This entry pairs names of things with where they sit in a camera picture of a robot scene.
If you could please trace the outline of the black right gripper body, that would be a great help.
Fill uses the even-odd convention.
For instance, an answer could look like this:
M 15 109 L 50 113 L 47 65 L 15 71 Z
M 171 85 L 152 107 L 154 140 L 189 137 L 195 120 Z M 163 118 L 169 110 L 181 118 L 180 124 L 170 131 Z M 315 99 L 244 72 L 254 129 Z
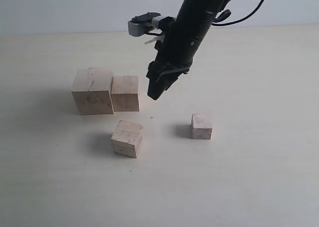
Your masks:
M 147 31 L 157 28 L 163 36 L 155 44 L 158 53 L 149 64 L 149 80 L 177 80 L 187 73 L 211 24 L 224 19 L 224 14 L 217 14 L 215 10 L 180 10 L 176 18 L 155 12 L 146 14 Z

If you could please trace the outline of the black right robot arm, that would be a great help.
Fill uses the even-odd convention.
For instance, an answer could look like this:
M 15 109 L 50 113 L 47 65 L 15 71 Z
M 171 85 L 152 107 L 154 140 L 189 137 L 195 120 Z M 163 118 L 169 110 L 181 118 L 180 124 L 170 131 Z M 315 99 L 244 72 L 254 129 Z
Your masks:
M 174 23 L 156 43 L 156 58 L 149 64 L 148 96 L 157 100 L 182 74 L 187 74 L 213 20 L 231 0 L 184 0 Z

